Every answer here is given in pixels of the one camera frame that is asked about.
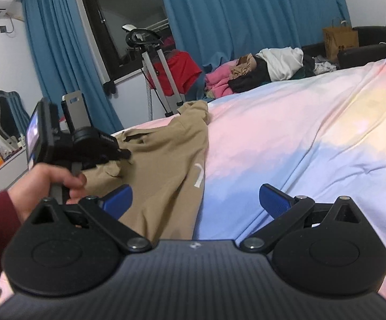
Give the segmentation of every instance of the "brown garment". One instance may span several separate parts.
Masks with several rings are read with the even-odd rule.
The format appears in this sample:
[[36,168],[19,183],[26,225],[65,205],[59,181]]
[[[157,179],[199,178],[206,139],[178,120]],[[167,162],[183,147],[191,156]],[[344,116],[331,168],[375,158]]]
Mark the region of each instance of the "brown garment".
[[230,79],[236,79],[243,76],[257,67],[257,62],[252,54],[245,55],[239,59],[237,65],[231,68]]
[[86,171],[88,194],[104,196],[122,184],[132,187],[132,206],[120,222],[156,242],[191,239],[203,197],[210,121],[205,101],[185,103],[168,126],[134,129],[117,136],[132,152]]

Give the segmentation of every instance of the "paper bag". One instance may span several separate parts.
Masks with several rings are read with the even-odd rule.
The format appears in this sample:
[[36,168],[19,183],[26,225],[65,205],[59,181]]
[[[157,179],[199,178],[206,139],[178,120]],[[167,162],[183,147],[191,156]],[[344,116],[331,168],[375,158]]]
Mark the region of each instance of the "paper bag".
[[326,56],[332,62],[338,61],[339,51],[359,47],[357,31],[352,30],[350,26],[326,27],[323,32]]

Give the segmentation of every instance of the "bedsheet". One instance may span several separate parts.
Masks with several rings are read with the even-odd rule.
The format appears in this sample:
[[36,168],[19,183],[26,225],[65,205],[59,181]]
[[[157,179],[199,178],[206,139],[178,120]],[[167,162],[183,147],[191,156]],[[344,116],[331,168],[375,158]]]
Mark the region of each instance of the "bedsheet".
[[[269,183],[317,202],[351,196],[386,246],[386,60],[267,84],[209,110],[195,239],[239,243],[269,223],[258,198]],[[380,294],[386,298],[386,279]]]

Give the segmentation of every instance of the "window sill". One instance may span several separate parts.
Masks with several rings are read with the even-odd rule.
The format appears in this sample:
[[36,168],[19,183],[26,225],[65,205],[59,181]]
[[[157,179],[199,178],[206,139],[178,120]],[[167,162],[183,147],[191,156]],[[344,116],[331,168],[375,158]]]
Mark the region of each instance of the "window sill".
[[130,77],[136,76],[139,73],[141,73],[141,69],[135,70],[131,73],[128,73],[126,76],[120,77],[119,79],[115,80],[115,85],[122,83],[122,82],[126,81],[127,79],[129,79]]

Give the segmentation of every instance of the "blue curtain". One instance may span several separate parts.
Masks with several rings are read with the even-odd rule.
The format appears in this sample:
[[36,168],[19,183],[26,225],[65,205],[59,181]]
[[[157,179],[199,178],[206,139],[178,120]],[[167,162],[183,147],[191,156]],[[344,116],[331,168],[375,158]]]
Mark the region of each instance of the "blue curtain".
[[6,97],[18,131],[21,134],[26,135],[30,117],[24,109],[19,94],[16,91],[11,91],[10,93],[7,93]]
[[96,128],[107,133],[123,129],[104,94],[76,0],[21,1],[43,95],[61,109],[62,95],[80,90]]
[[177,48],[210,72],[263,48],[323,40],[333,18],[349,19],[345,0],[164,0]]

